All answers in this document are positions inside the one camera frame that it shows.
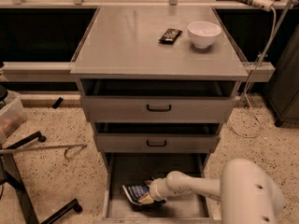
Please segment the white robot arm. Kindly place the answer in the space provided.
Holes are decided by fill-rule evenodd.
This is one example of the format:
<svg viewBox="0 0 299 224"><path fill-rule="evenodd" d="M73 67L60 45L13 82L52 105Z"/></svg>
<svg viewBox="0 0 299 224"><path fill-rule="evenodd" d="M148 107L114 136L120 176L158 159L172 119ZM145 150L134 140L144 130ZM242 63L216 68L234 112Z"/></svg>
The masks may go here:
<svg viewBox="0 0 299 224"><path fill-rule="evenodd" d="M150 204L169 197L195 193L221 202L222 224L277 224L284 195L257 164L243 159L226 163L221 178L191 177L179 171L147 183L138 202Z"/></svg>

